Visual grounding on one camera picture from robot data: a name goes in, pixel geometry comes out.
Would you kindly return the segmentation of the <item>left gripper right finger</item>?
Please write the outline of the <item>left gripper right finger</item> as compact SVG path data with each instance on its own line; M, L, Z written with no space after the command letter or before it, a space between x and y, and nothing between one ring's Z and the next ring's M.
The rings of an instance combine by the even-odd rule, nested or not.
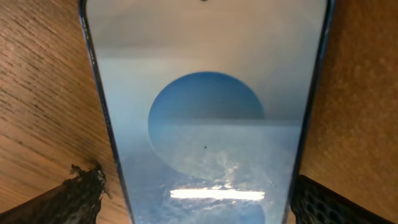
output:
M304 175L290 207L298 224L393 224Z

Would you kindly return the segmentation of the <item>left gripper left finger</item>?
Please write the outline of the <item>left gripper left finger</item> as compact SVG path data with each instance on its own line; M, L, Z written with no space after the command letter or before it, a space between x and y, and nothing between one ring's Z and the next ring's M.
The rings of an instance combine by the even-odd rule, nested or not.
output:
M1 213L1 224L96 224L106 190L100 164L88 170L72 165L58 187Z

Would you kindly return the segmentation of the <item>blue Galaxy smartphone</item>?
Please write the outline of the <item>blue Galaxy smartphone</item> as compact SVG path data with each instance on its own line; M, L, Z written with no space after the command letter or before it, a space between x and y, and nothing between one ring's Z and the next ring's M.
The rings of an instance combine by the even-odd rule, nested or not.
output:
M87 0L133 223L285 223L335 2Z

